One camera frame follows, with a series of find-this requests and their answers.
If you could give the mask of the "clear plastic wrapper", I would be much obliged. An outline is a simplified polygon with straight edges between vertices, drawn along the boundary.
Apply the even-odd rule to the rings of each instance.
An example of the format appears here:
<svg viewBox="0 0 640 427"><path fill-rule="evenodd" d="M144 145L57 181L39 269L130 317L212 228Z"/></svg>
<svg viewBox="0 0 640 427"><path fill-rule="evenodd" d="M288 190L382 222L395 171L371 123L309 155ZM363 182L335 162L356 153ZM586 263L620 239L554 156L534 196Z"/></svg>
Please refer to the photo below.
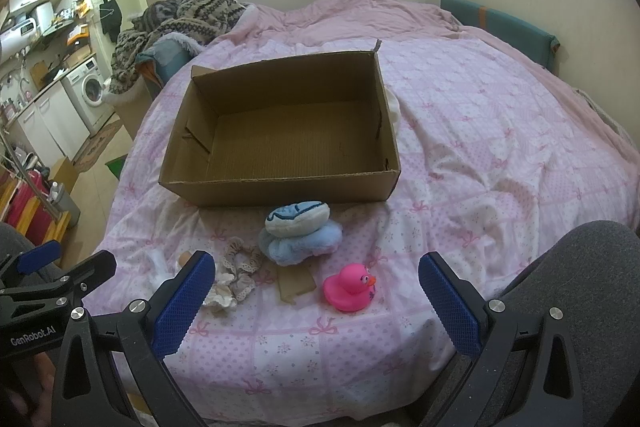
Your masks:
<svg viewBox="0 0 640 427"><path fill-rule="evenodd" d="M159 249L147 249L143 251L141 261L141 273L144 285L149 288L151 293L175 275L175 269L172 267L172 264L167 261L163 251Z"/></svg>

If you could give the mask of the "beige lace scrunchie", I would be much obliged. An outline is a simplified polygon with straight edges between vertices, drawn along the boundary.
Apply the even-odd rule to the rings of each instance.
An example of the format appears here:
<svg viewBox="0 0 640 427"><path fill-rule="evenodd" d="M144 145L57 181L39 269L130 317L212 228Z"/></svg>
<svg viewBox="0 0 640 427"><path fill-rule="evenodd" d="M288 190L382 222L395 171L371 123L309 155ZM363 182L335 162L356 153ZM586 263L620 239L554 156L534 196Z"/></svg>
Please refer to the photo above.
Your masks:
<svg viewBox="0 0 640 427"><path fill-rule="evenodd" d="M216 288L220 295L229 295L234 303L242 303L254 291L254 276L264 260L265 256L257 246L232 237L216 262Z"/></svg>

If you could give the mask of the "pink rubber duck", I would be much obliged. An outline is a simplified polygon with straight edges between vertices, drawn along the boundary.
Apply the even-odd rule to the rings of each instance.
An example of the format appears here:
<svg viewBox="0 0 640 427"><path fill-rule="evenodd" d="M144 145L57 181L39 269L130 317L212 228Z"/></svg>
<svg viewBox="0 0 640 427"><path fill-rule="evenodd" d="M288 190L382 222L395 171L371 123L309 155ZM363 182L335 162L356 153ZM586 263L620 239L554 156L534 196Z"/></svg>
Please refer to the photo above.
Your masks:
<svg viewBox="0 0 640 427"><path fill-rule="evenodd" d="M376 278L365 265L352 263L327 277L322 284L323 296L337 311L358 312L372 303L376 294Z"/></svg>

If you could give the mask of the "blue plush toy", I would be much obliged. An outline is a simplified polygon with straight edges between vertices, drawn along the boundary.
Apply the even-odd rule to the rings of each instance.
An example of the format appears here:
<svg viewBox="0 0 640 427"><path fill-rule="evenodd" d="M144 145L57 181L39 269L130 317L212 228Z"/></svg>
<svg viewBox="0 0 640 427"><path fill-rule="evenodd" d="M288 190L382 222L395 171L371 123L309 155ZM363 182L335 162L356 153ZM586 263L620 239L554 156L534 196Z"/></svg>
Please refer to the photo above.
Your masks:
<svg viewBox="0 0 640 427"><path fill-rule="evenodd" d="M273 263L288 267L333 254L342 240L342 226L331 219L329 205L308 200L271 210L258 235L258 247Z"/></svg>

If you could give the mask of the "white ruffled scrunchie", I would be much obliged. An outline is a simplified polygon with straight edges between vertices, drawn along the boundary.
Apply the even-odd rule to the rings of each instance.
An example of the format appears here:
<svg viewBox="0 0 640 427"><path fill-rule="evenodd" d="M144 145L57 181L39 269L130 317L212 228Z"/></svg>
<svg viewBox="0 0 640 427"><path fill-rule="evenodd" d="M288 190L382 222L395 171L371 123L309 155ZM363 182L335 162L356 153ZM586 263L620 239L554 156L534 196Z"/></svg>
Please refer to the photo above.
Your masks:
<svg viewBox="0 0 640 427"><path fill-rule="evenodd" d="M209 288L202 306L214 313L231 311L238 304L232 291L234 281L235 278L233 274L220 274L212 287Z"/></svg>

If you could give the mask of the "grey trash bin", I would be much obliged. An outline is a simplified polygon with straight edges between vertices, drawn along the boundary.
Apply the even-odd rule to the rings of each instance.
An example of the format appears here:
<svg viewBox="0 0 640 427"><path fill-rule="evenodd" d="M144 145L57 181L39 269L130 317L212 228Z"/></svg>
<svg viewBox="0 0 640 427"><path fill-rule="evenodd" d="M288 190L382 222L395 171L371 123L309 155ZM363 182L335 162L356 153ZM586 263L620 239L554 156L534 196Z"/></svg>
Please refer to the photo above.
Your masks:
<svg viewBox="0 0 640 427"><path fill-rule="evenodd" d="M70 214L68 227L75 228L80 217L80 209L76 202L70 197L67 188L63 183L53 181L50 186L48 201L61 212L67 211Z"/></svg>

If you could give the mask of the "wooden chair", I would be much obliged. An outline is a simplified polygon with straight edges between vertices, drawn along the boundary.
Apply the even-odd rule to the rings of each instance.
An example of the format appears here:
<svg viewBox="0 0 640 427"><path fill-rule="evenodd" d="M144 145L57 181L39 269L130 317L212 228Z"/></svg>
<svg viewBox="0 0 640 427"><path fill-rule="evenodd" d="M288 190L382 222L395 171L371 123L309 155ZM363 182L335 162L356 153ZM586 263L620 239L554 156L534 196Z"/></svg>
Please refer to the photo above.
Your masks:
<svg viewBox="0 0 640 427"><path fill-rule="evenodd" d="M39 246L50 241L61 243L70 213L53 218L26 182L8 178L1 185L1 221Z"/></svg>

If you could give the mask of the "green dustpan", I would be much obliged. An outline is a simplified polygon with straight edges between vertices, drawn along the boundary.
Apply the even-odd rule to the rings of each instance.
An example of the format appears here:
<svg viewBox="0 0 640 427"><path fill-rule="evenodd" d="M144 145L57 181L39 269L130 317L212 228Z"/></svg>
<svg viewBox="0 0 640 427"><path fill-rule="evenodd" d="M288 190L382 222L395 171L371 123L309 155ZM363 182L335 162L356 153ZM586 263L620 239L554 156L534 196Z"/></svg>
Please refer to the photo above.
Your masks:
<svg viewBox="0 0 640 427"><path fill-rule="evenodd" d="M125 166L125 162L126 162L127 156L126 155L122 155L119 157L116 157L112 160L109 160L105 163L105 166L108 170L110 170L110 173L117 179L120 179L120 176L122 175L122 169L124 169Z"/></svg>

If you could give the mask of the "brown cardboard piece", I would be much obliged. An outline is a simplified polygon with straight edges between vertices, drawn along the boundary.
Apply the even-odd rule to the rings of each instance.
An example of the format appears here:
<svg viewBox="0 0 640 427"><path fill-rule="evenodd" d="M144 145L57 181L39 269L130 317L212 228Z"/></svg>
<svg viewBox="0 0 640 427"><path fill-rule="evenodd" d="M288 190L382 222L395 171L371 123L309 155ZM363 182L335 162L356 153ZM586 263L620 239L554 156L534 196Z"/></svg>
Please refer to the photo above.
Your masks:
<svg viewBox="0 0 640 427"><path fill-rule="evenodd" d="M294 305L297 297L311 293L317 287L306 265L278 265L277 280L280 299L288 305Z"/></svg>

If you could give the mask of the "white kitchen cabinet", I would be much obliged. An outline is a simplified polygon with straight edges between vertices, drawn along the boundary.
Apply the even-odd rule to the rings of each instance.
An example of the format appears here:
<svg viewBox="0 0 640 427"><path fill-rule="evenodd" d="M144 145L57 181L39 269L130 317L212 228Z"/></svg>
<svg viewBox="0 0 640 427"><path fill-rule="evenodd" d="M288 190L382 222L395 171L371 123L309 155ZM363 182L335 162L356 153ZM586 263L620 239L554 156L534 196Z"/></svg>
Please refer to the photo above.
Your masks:
<svg viewBox="0 0 640 427"><path fill-rule="evenodd" d="M18 116L17 127L29 150L47 167L62 158L73 161L90 135L61 81L25 108Z"/></svg>

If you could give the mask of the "white washing machine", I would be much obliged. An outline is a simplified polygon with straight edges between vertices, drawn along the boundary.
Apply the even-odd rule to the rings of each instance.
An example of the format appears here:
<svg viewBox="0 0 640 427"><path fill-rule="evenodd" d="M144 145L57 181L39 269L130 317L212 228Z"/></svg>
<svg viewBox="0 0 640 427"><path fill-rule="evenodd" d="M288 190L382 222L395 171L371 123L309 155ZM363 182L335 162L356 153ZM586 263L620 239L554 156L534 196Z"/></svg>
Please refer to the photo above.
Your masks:
<svg viewBox="0 0 640 427"><path fill-rule="evenodd" d="M103 98L105 79L94 55L66 72L61 82L90 135L96 135L111 119L114 108Z"/></svg>

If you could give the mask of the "brown cardboard box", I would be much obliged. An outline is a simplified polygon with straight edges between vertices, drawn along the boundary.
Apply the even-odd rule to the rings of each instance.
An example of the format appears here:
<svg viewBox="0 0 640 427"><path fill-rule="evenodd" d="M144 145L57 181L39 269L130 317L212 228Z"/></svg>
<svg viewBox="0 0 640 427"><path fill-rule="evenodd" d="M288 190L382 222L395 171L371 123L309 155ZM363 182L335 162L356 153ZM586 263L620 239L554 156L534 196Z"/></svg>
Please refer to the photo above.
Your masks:
<svg viewBox="0 0 640 427"><path fill-rule="evenodd" d="M385 202L401 173L378 51L195 66L160 185L198 207Z"/></svg>

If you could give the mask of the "white water heater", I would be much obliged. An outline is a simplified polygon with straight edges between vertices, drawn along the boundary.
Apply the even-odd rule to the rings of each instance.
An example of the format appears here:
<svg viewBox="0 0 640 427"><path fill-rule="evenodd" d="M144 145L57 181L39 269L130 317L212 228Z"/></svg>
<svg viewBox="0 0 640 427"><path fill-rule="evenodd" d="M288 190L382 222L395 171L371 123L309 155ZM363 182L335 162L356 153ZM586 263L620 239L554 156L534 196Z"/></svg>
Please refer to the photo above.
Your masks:
<svg viewBox="0 0 640 427"><path fill-rule="evenodd" d="M32 18L25 18L21 23L1 34L1 52L3 54L15 54L26 48L37 39L38 26Z"/></svg>

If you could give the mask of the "teal blue pillow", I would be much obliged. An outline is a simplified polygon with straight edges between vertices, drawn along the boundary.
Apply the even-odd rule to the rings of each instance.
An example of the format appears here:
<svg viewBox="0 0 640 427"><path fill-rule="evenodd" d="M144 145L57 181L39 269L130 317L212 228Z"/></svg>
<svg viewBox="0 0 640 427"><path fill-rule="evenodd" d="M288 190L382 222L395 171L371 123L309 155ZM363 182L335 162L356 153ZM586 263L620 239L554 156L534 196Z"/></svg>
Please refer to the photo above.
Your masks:
<svg viewBox="0 0 640 427"><path fill-rule="evenodd" d="M204 46L195 39L180 32L171 32L140 52L134 67L148 86L160 91L180 68L204 50Z"/></svg>

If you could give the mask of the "patterned knit blanket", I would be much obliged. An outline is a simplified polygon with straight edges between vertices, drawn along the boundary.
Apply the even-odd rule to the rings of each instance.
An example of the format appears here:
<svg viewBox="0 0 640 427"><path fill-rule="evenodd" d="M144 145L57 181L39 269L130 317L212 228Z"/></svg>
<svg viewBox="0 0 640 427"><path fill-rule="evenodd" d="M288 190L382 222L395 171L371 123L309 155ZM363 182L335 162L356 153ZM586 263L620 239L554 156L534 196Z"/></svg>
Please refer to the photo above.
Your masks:
<svg viewBox="0 0 640 427"><path fill-rule="evenodd" d="M176 35L189 51L199 54L229 32L247 8L238 0L160 0L150 4L116 39L107 98L116 104L125 100L138 82L134 69L137 56L161 38Z"/></svg>

